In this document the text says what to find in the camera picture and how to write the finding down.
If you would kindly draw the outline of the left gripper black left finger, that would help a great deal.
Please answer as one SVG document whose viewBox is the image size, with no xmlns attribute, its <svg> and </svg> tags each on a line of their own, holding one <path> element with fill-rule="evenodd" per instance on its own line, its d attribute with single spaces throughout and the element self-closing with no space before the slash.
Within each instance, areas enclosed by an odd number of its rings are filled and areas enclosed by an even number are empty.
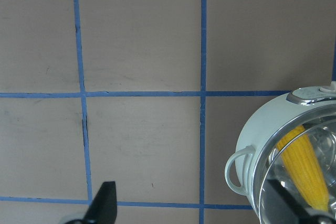
<svg viewBox="0 0 336 224">
<path fill-rule="evenodd" d="M 84 224 L 114 224 L 117 219 L 117 192 L 115 182 L 103 182 L 85 215 L 66 222 Z"/>
</svg>

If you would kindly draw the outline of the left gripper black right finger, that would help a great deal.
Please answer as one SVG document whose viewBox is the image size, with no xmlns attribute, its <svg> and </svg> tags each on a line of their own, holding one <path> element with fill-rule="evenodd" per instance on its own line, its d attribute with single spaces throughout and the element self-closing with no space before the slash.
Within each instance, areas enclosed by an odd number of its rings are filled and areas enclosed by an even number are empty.
<svg viewBox="0 0 336 224">
<path fill-rule="evenodd" d="M 305 208 L 275 179 L 265 182 L 265 223 L 335 223 L 322 210 Z"/>
</svg>

